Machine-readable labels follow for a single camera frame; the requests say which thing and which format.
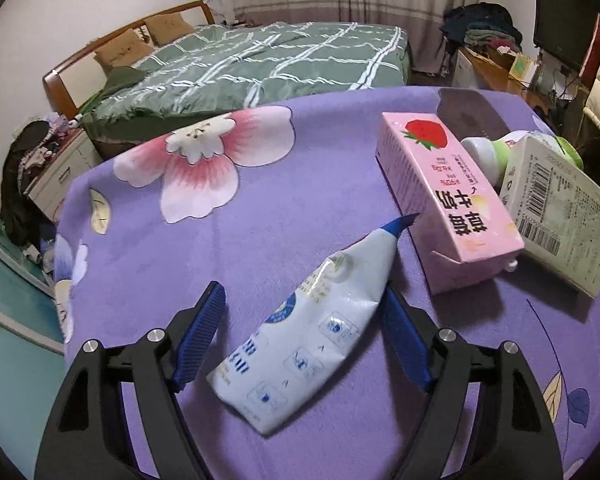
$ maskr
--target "television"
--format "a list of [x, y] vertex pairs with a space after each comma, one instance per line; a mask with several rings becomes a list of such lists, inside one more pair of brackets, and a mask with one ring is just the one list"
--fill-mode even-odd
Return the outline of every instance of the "television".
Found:
[[597, 18], [590, 0], [536, 0], [534, 44], [579, 71]]

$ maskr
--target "red strawberry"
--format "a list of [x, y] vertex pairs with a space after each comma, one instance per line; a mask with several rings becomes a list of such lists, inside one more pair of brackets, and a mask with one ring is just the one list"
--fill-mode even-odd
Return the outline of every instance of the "red strawberry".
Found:
[[444, 148], [446, 146], [446, 133], [440, 124], [433, 121], [416, 119], [405, 126], [404, 136], [414, 139], [416, 144], [422, 144], [428, 150], [432, 148]]

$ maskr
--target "pink box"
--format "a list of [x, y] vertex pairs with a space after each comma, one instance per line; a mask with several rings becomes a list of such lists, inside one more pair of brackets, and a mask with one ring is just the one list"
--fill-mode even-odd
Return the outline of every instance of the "pink box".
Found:
[[498, 195], [434, 114], [382, 114], [376, 158], [410, 228], [432, 294], [514, 268], [524, 241]]

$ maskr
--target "pile of clothes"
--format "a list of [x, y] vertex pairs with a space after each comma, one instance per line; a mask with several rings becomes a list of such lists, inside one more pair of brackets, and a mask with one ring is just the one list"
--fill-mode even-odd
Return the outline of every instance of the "pile of clothes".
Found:
[[40, 248], [41, 232], [53, 224], [24, 194], [62, 145], [80, 131], [76, 121], [56, 113], [29, 123], [13, 141], [2, 167], [0, 219], [14, 244]]
[[509, 11], [501, 5], [481, 2], [456, 7], [444, 15], [444, 20], [440, 30], [446, 37], [449, 56], [463, 45], [481, 53], [488, 44], [521, 51], [522, 34], [513, 26]]

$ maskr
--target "drawer handle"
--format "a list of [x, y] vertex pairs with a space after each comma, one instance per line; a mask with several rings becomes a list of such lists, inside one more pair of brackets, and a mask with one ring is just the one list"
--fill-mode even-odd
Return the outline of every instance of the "drawer handle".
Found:
[[58, 177], [58, 182], [60, 184], [64, 184], [66, 182], [66, 180], [69, 178], [70, 174], [71, 174], [71, 168], [67, 168], [66, 171]]

